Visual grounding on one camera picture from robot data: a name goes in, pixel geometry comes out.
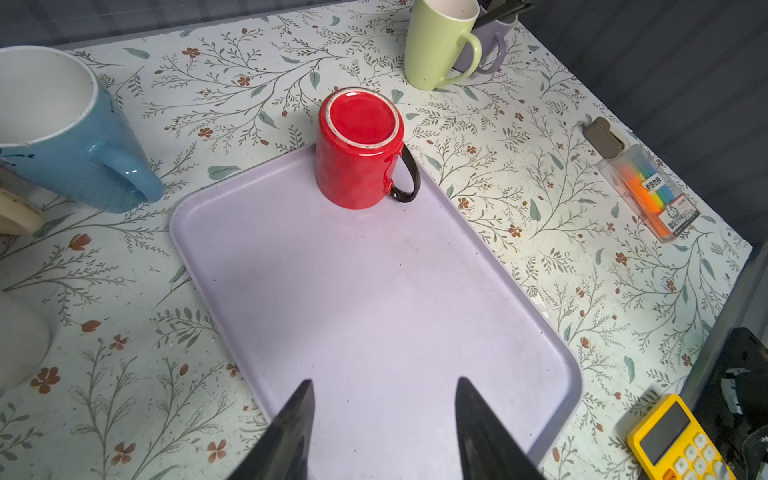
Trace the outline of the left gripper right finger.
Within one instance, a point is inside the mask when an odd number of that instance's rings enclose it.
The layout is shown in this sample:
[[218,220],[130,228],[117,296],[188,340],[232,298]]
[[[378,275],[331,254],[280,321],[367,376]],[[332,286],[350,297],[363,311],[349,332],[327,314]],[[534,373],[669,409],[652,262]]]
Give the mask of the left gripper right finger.
[[543,479],[466,377],[458,379],[454,406],[464,480]]

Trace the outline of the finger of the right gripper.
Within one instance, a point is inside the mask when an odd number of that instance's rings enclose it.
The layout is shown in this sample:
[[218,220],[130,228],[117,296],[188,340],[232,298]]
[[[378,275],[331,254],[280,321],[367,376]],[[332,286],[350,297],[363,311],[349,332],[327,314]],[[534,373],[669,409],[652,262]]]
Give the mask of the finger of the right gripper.
[[514,17],[519,13],[527,12],[534,8],[533,1],[506,0],[502,3],[492,1],[492,4],[495,4],[495,7],[490,8],[477,18],[474,25],[475,28],[480,28],[497,20],[508,22],[508,17]]

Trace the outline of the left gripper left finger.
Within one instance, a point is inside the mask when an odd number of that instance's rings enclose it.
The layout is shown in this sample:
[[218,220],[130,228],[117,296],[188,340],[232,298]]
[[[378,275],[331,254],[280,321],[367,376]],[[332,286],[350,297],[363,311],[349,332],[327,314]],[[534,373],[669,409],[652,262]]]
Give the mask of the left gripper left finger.
[[228,479],[307,479],[314,416],[313,382],[305,379]]

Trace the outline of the lavender mug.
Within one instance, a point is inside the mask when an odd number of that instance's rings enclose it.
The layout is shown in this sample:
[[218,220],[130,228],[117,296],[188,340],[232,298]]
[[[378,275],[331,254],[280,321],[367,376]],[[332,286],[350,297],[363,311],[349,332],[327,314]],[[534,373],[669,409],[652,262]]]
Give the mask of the lavender mug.
[[[492,74],[497,71],[509,52],[510,48],[505,40],[505,35],[517,22],[517,14],[502,17],[499,20],[484,26],[475,26],[472,33],[480,40],[482,57],[476,74]],[[461,54],[456,60],[453,69],[464,72],[473,60],[473,49],[470,44],[465,44]]]

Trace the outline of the green mug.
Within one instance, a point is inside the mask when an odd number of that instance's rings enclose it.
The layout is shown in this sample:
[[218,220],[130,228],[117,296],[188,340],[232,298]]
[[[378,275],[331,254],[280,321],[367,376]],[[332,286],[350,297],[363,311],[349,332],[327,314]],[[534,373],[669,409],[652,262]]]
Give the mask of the green mug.
[[[406,38],[404,71],[417,89],[432,91],[472,75],[482,59],[482,44],[472,33],[480,14],[475,0],[416,0]],[[450,77],[465,45],[472,60],[458,76]]]

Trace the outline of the red mug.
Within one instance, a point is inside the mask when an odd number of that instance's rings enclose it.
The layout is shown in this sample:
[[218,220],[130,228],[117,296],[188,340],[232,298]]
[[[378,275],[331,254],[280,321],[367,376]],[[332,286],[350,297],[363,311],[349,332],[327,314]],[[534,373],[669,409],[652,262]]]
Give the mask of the red mug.
[[315,178],[328,200],[352,210],[371,208],[386,196],[415,200],[421,175],[391,100],[367,88],[340,89],[323,101],[318,119]]

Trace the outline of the white mug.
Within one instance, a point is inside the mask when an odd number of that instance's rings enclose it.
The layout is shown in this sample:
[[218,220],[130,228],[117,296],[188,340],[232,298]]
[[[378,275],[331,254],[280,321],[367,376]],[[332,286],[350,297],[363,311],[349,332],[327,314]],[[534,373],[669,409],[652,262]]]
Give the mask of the white mug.
[[50,345],[47,322],[32,308],[1,292],[1,392],[37,374]]

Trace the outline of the beige speckled mug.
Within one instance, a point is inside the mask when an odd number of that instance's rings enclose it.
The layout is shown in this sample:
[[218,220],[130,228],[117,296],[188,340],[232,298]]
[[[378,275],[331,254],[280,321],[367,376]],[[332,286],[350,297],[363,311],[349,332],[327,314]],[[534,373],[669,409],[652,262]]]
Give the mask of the beige speckled mug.
[[0,221],[0,234],[9,236],[33,234],[44,224],[34,207],[4,189],[0,191]]

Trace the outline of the blue mug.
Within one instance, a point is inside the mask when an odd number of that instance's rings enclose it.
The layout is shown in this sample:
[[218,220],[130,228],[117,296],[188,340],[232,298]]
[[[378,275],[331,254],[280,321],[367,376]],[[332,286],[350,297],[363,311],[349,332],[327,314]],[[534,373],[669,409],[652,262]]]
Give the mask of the blue mug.
[[1,165],[112,213],[165,194],[118,102],[84,62],[48,47],[1,51]]

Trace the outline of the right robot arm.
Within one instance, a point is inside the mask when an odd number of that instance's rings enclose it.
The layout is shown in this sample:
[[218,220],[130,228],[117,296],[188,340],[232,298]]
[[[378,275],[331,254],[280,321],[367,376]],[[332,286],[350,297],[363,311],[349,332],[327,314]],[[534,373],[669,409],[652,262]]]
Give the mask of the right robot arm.
[[581,128],[604,106],[524,26],[480,83],[478,128],[456,195],[471,223],[575,352],[584,394],[543,463],[549,479],[635,479],[629,430],[666,394],[686,398],[733,466],[767,443],[766,353],[744,330],[707,354],[749,253],[700,197],[671,242],[655,237]]

